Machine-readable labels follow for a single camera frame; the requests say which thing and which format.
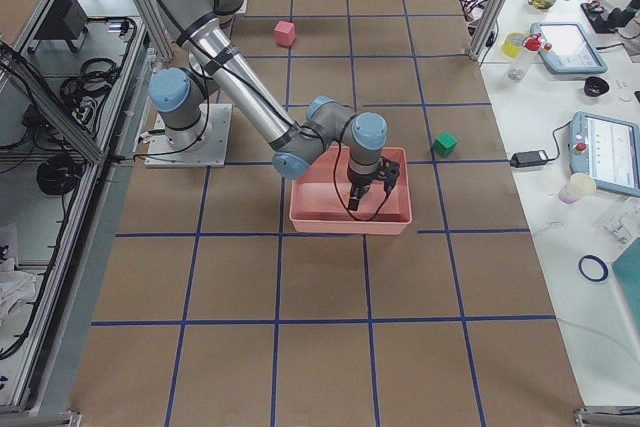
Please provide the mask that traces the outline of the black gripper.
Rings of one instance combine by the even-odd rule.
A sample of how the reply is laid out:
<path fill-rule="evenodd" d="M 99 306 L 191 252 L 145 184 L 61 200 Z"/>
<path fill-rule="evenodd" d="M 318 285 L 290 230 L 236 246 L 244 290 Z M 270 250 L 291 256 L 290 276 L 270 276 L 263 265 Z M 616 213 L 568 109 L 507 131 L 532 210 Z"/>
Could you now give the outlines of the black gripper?
<path fill-rule="evenodd" d="M 360 197 L 363 197 L 370 189 L 373 182 L 373 174 L 361 174 L 352 169 L 347 170 L 347 178 L 351 183 L 347 208 L 349 211 L 357 211 Z"/>

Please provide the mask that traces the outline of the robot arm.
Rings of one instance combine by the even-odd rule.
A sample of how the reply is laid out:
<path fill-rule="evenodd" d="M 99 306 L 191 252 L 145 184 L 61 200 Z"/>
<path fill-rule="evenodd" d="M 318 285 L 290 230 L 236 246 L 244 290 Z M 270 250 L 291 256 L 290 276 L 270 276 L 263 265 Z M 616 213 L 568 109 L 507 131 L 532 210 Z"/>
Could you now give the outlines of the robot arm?
<path fill-rule="evenodd" d="M 233 16 L 244 0 L 155 0 L 160 17 L 176 44 L 197 65 L 196 81 L 181 69 L 164 69 L 153 80 L 150 93 L 162 113 L 184 113 L 194 93 L 208 96 L 222 90 L 273 149 L 272 164 L 288 180 L 300 178 L 332 144 L 346 145 L 351 184 L 344 208 L 355 211 L 375 181 L 391 193 L 400 174 L 397 162 L 385 158 L 385 119 L 357 112 L 326 96 L 312 101 L 304 124 L 294 121 L 259 80 L 223 31 L 222 19 Z"/>

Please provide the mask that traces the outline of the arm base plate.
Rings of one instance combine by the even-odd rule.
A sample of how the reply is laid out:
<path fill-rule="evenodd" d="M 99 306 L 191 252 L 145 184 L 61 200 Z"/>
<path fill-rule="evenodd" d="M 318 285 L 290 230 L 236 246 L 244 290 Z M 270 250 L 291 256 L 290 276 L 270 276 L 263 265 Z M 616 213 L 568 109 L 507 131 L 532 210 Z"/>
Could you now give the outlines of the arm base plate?
<path fill-rule="evenodd" d="M 200 106 L 201 117 L 190 130 L 174 131 L 165 127 L 159 114 L 154 129 L 162 133 L 153 135 L 148 143 L 144 164 L 148 168 L 223 168 L 232 121 L 231 104 Z"/>

